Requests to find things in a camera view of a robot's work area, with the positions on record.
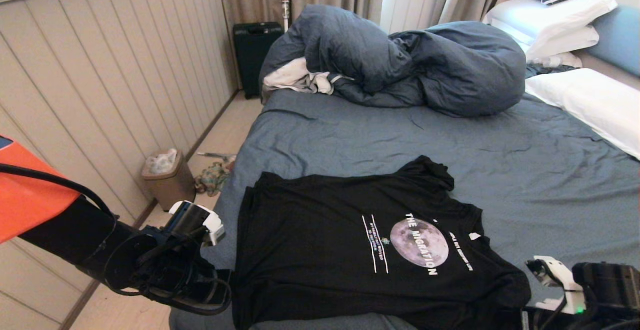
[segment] baseboard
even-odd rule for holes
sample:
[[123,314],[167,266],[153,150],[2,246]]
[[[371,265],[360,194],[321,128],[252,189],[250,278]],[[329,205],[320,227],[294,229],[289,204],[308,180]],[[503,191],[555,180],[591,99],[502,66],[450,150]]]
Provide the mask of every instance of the baseboard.
[[[200,147],[200,145],[202,144],[204,139],[207,138],[208,134],[211,132],[211,129],[213,129],[214,125],[218,122],[218,120],[220,120],[220,118],[222,117],[222,114],[224,114],[227,111],[227,109],[229,108],[229,105],[231,105],[231,102],[233,102],[233,100],[236,98],[236,96],[238,96],[239,92],[240,92],[240,90],[236,90],[233,93],[233,95],[231,95],[231,98],[229,98],[229,100],[227,100],[227,102],[224,104],[222,109],[220,109],[220,112],[217,114],[217,116],[215,116],[213,121],[211,121],[211,123],[208,125],[208,127],[206,127],[205,131],[199,137],[198,141],[196,141],[194,146],[192,146],[192,148],[187,153],[187,155],[185,157],[186,161],[189,161],[189,159],[191,159],[192,156],[194,156],[194,154],[196,153],[196,150],[198,150],[198,147]],[[140,214],[140,217],[138,217],[137,220],[135,220],[135,223],[133,223],[133,227],[136,228],[136,229],[140,229],[142,224],[144,224],[145,221],[147,221],[147,219],[149,218],[149,216],[154,211],[154,209],[156,208],[157,205],[158,205],[158,200],[156,200],[154,198],[149,203],[149,205],[147,205],[146,209],[144,209],[142,214]],[[80,296],[78,301],[73,306],[73,309],[71,309],[71,312],[69,312],[69,314],[66,316],[66,319],[64,319],[64,321],[62,322],[62,325],[60,325],[60,330],[70,330],[71,329],[71,327],[76,322],[76,319],[78,319],[78,316],[80,316],[80,313],[82,313],[82,311],[87,306],[87,303],[89,303],[89,300],[91,300],[91,296],[94,295],[94,293],[96,292],[96,289],[98,289],[99,285],[100,285],[100,282],[98,280],[92,280],[91,281],[91,283],[89,284],[89,286],[87,286],[85,291],[82,292],[82,295]]]
[[78,301],[75,303],[73,309],[71,309],[71,312],[69,312],[66,319],[62,322],[62,325],[60,325],[60,330],[71,329],[76,322],[76,319],[78,319],[78,316],[80,316],[80,313],[82,313],[87,306],[87,303],[89,303],[89,300],[91,300],[91,297],[94,296],[98,286],[100,286],[100,282],[98,280],[91,281],[89,286],[87,286],[85,291],[82,293],[82,296],[80,296]]

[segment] white robot part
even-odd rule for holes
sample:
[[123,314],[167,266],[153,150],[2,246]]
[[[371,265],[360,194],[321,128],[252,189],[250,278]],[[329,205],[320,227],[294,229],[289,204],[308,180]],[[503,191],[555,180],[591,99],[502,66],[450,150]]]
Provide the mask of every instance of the white robot part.
[[[546,287],[560,287],[564,289],[566,297],[566,305],[562,309],[564,314],[581,314],[586,309],[585,292],[583,287],[574,281],[574,275],[565,264],[550,256],[534,256],[535,260],[539,260],[546,264],[545,270],[551,272],[553,277],[561,284],[557,283],[548,273],[534,273],[535,277]],[[554,311],[561,305],[562,299],[547,298],[542,302],[535,304],[535,307]]]
[[208,216],[202,223],[202,226],[206,227],[206,229],[208,230],[206,234],[207,238],[202,241],[202,246],[208,247],[218,245],[218,241],[220,240],[220,238],[222,238],[222,235],[225,234],[225,226],[222,224],[220,216],[218,216],[218,214],[216,214],[214,211],[207,209],[202,205],[194,204],[191,201],[176,202],[169,210],[169,214],[176,214],[185,203],[197,207],[198,209],[201,209],[208,213]]

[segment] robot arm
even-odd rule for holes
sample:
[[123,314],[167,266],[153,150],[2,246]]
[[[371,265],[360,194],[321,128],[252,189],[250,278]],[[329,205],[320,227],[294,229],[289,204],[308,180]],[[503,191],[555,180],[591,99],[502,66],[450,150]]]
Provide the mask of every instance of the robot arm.
[[224,235],[213,211],[182,201],[165,227],[135,229],[118,221],[93,191],[1,136],[0,187],[0,242],[18,236],[124,296],[204,316],[231,303],[231,271],[217,270],[200,255],[201,246],[214,246]]

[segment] wooden floor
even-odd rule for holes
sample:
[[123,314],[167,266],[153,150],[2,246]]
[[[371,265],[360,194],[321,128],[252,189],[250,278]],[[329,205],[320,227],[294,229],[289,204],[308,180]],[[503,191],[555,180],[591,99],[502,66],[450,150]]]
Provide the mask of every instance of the wooden floor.
[[[199,146],[198,152],[238,153],[262,109],[259,99],[246,100],[244,93],[238,93]],[[214,161],[194,155],[189,161],[189,168],[196,176]],[[196,203],[208,209],[213,209],[217,201],[218,196],[199,194],[196,197]],[[164,226],[169,218],[170,215],[157,206],[142,227]],[[142,296],[117,295],[100,285],[71,330],[168,330],[170,311],[170,307]]]

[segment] black t-shirt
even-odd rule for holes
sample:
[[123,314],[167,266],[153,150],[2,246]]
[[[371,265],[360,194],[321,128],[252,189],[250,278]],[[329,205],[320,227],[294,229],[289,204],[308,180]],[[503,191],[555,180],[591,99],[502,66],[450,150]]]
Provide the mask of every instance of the black t-shirt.
[[389,175],[263,173],[238,219],[235,325],[378,313],[481,330],[524,307],[526,275],[491,250],[482,210],[449,197],[447,170],[421,156]]

